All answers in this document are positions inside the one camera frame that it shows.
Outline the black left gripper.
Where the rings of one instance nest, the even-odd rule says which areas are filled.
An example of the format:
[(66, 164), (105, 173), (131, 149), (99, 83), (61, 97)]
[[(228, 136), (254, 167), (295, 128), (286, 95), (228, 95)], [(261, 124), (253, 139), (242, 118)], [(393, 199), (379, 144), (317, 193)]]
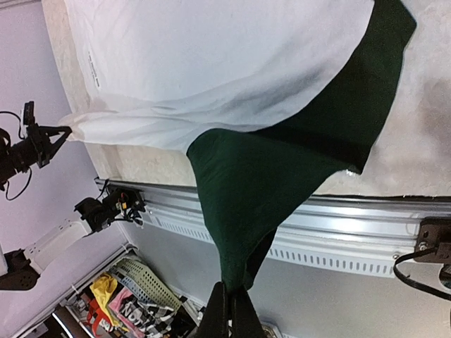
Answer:
[(37, 164), (48, 165), (72, 133), (68, 126), (49, 127), (37, 123), (27, 127), (27, 137), (11, 144), (7, 131), (1, 129), (1, 183)]

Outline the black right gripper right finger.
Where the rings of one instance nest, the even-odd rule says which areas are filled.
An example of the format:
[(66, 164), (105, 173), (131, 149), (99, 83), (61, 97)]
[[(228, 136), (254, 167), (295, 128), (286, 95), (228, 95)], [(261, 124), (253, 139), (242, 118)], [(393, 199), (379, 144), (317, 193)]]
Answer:
[(244, 287), (237, 289), (230, 297), (232, 337), (264, 338), (263, 327)]

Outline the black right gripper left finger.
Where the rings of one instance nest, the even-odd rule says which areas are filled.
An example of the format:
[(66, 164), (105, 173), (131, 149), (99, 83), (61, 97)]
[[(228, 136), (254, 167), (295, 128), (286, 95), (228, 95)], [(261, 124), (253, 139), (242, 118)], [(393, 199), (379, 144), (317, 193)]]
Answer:
[(228, 293), (224, 283), (217, 282), (199, 325), (199, 337), (226, 338), (228, 335)]

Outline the white and green t-shirt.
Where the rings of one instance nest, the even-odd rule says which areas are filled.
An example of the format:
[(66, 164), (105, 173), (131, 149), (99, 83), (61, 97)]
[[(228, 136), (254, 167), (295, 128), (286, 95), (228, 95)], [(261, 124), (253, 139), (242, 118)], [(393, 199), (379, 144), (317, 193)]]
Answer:
[(416, 21), (401, 1), (67, 1), (72, 139), (186, 154), (229, 292), (331, 175), (361, 174)]

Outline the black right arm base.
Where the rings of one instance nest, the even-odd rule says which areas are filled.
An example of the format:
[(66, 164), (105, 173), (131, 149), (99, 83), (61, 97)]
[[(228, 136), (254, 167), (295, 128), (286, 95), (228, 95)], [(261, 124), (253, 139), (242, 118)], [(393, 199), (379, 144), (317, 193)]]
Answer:
[(418, 263), (450, 264), (450, 217), (424, 218), (414, 246)]

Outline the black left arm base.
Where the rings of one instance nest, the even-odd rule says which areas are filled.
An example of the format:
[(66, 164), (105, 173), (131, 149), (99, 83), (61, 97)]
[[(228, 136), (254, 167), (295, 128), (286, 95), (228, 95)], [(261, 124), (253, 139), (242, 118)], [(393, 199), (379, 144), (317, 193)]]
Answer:
[(143, 226), (141, 213), (145, 212), (144, 201), (137, 190), (117, 188), (102, 200), (87, 197), (75, 205), (75, 212), (87, 222), (93, 232), (100, 232), (114, 222)]

